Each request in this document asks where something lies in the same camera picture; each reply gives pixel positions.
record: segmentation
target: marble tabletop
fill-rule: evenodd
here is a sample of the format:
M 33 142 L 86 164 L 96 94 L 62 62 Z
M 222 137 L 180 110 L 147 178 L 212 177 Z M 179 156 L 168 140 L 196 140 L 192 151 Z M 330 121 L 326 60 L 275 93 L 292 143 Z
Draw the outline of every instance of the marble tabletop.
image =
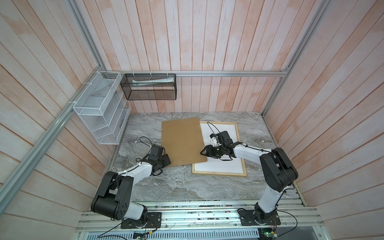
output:
M 139 141 L 141 136 L 161 145 L 161 122 L 199 117 L 201 121 L 237 122 L 240 140 L 245 144 L 266 149 L 275 144 L 259 113 L 140 113 L 130 115 L 122 143 L 112 167 L 121 171 L 136 164 L 149 147 Z M 259 199 L 266 186 L 261 166 L 245 160 L 246 177 L 192 174 L 192 165 L 164 168 L 159 176 L 150 176 L 132 189 L 132 201 L 167 200 L 242 200 Z M 283 198 L 298 198 L 288 190 Z

